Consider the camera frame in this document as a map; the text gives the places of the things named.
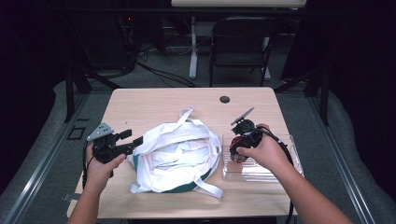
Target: small round object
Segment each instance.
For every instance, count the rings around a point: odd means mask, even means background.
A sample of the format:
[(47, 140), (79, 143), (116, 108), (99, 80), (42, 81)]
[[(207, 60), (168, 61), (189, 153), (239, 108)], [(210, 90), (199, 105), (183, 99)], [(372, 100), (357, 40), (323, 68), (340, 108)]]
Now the small round object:
[(230, 103), (231, 99), (230, 99), (230, 97), (228, 97), (228, 96), (221, 96), (221, 97), (220, 97), (220, 101), (221, 101), (222, 103), (224, 103), (224, 104), (228, 104), (228, 103)]
[(247, 161), (248, 157), (242, 156), (241, 154), (233, 154), (230, 156), (231, 160), (237, 163), (242, 163)]

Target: gray carpet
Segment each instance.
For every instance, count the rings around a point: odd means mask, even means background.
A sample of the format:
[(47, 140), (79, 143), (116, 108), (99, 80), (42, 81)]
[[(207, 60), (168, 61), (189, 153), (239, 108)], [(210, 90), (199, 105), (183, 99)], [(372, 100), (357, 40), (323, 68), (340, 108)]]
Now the gray carpet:
[[(277, 87), (280, 85), (280, 74), (286, 59), (292, 38), (280, 37), (274, 46), (270, 61), (270, 71), (273, 79), (265, 82), (265, 86)], [(198, 78), (193, 82), (201, 87), (208, 86), (208, 54), (205, 46), (200, 47), (198, 61)], [(175, 54), (168, 50), (167, 55), (151, 51), (146, 62), (153, 68), (165, 70), (188, 78), (190, 54)], [(222, 76), (215, 78), (215, 87), (232, 86), (257, 86), (259, 83), (258, 71), (243, 78), (240, 74), (244, 71), (225, 71)], [(112, 81), (125, 88), (160, 88), (168, 87), (155, 75), (137, 66), (129, 75), (112, 78)], [(103, 84), (90, 80), (94, 90), (90, 95), (76, 93), (76, 101), (81, 109), (67, 125), (63, 124), (65, 118), (64, 83), (55, 88), (57, 102), (49, 116), (48, 122), (37, 138), (31, 152), (27, 155), (24, 164), (16, 174), (6, 191), (0, 197), (0, 222), (15, 220), (17, 223), (65, 223), (68, 202), (62, 201), (67, 192), (73, 192), (81, 174), (81, 149), (83, 139), (99, 124), (105, 112), (111, 90)], [(182, 87), (177, 83), (168, 82), (175, 87)], [(279, 101), (285, 121), (290, 133), (296, 142), (297, 150), (304, 167), (306, 178), (332, 202), (338, 205), (354, 223), (361, 223), (361, 218), (350, 199), (347, 188), (332, 159), (332, 149), (323, 133), (318, 119), (317, 111), (309, 104), (309, 100), (301, 93), (302, 86), (297, 86), (292, 91), (280, 93), (276, 97)], [(395, 223), (395, 203), (374, 182), (370, 173), (365, 168), (356, 151), (353, 137), (353, 128), (347, 113), (337, 98), (331, 94), (329, 102), (330, 129), (337, 145), (349, 165), (350, 171), (361, 189), (361, 195), (367, 202), (376, 223)], [(53, 164), (49, 165), (49, 172), (45, 174), (35, 192), (32, 200), (25, 202), (25, 210), (20, 212), (19, 218), (10, 219), (8, 216), (12, 208), (19, 201), (23, 188), (35, 173), (37, 165), (42, 162), (49, 150), (59, 148), (53, 156)], [(101, 223), (120, 223), (120, 220), (101, 220)]]

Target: white bag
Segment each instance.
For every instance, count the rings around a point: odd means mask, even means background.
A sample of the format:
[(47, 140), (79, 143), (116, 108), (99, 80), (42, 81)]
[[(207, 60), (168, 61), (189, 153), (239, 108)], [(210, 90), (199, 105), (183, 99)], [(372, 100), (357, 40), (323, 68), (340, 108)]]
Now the white bag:
[(164, 123), (143, 135), (143, 144), (128, 160), (136, 169), (132, 193), (197, 190), (221, 198), (223, 191), (203, 180), (215, 172), (221, 144), (198, 119), (188, 119), (193, 108), (180, 112), (177, 123)]

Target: chair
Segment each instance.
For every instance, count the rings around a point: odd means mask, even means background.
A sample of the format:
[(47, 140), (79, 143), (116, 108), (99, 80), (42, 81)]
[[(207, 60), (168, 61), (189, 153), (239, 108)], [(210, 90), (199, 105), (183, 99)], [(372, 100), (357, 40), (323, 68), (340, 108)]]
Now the chair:
[(260, 68), (264, 82), (273, 37), (279, 31), (276, 20), (267, 17), (228, 17), (212, 30), (210, 48), (210, 87), (214, 67)]

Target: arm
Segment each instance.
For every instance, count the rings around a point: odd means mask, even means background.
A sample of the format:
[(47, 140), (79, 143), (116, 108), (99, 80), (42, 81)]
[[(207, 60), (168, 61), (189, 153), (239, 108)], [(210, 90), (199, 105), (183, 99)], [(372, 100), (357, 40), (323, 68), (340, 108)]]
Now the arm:
[[(92, 145), (87, 147), (87, 162), (92, 158)], [(99, 200), (105, 189), (110, 173), (125, 160), (121, 154), (113, 161), (102, 164), (93, 158), (88, 167), (88, 179), (76, 207), (67, 223), (96, 223), (98, 215)]]
[(256, 148), (239, 147), (238, 153), (253, 158), (279, 180), (304, 223), (352, 223), (289, 163), (279, 144), (267, 135)]

